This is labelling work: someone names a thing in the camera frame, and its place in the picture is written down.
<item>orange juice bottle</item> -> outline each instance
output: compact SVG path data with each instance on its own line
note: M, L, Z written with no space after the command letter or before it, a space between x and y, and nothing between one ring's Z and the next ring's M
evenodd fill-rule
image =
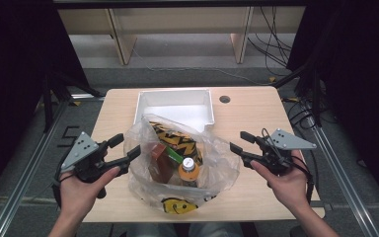
M178 168L183 186L197 188L196 179L199 175L199 167L192 158L185 158Z

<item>white bottle cap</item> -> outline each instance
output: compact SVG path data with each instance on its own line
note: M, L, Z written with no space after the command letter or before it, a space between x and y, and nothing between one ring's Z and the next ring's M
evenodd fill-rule
M195 163L193 162L192 158L186 158L183 161L183 168L186 171L192 171L195 166Z

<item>table top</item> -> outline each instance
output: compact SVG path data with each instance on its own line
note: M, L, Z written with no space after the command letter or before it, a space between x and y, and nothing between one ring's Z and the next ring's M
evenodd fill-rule
M309 0L53 0L59 9L306 6Z
M273 87L210 87L215 124L211 132L246 151L261 150L240 138L245 130L261 135L266 128L272 134L277 128L293 133L277 91ZM133 125L140 91L169 89L112 89L109 90L92 137L103 141L118 133L126 133ZM225 104L221 96L230 98ZM106 161L123 156L123 146L109 150ZM294 216L277 201L272 190L254 170L241 162L235 185L216 198L186 214L168 214L148 206L128 188L128 174L115 178L107 186L107 196L97 199L85 222L199 222L199 221L257 221L293 219ZM316 192L312 200L320 200ZM314 208L324 216L322 207Z

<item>wooden table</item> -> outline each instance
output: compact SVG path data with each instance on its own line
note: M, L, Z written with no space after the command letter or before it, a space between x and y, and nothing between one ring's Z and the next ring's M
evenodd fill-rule
M293 132L277 91L273 87L211 87L215 125L211 132L234 142L247 151L258 152L257 145L242 140L241 130L261 135L266 128L272 134L277 128ZM149 90L113 89L107 93L97 119L93 139L103 141L117 133L126 133L133 125L138 93ZM228 96L230 102L219 98ZM122 145L109 150L106 161L123 156ZM128 189L128 175L114 179L106 186L107 196L98 199L86 222L198 222L257 221L293 219L294 216L277 201L266 181L255 171L243 167L235 185L200 208L186 214L167 214L148 206ZM312 200L319 200L316 192ZM322 207L315 211L324 216Z

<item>transparent plastic bag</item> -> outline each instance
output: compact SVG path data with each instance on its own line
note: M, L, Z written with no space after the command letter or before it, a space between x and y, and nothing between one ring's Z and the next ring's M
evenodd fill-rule
M177 174L168 184L153 181L149 172L151 151L160 139L150 122L188 134L196 142L202 156L198 188L178 185L180 178ZM130 164L128 187L147 204L167 213L182 214L197 209L220 192L229 190L239 176L240 158L230 151L229 142L208 131L199 133L172 120L145 115L124 135L124 153L138 144L141 155Z

